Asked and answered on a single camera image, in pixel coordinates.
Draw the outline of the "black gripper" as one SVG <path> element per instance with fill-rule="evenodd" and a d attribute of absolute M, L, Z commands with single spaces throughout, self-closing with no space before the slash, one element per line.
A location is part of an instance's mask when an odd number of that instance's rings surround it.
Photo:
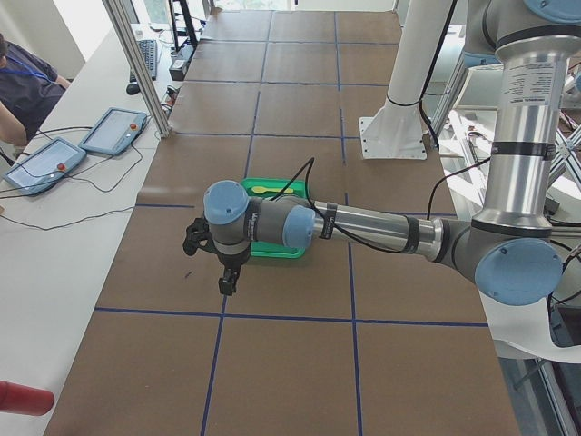
<path fill-rule="evenodd" d="M 233 296 L 237 291 L 237 281 L 241 267 L 250 260 L 251 249 L 235 254 L 217 253 L 220 263 L 224 266 L 222 277 L 219 279 L 219 292 L 224 296 Z"/>

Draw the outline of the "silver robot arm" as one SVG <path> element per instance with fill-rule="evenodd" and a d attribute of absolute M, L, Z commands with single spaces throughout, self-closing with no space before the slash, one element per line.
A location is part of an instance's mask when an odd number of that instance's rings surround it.
<path fill-rule="evenodd" d="M 218 256 L 225 295 L 235 292 L 254 242 L 305 249 L 313 237 L 345 237 L 445 264 L 505 305 L 546 298 L 563 267 L 543 209 L 568 61 L 579 48 L 577 1 L 469 3 L 466 66 L 503 67 L 484 205 L 471 220 L 421 220 L 286 193 L 262 199 L 220 181 L 205 192 L 203 215 L 187 228 L 184 250 Z"/>

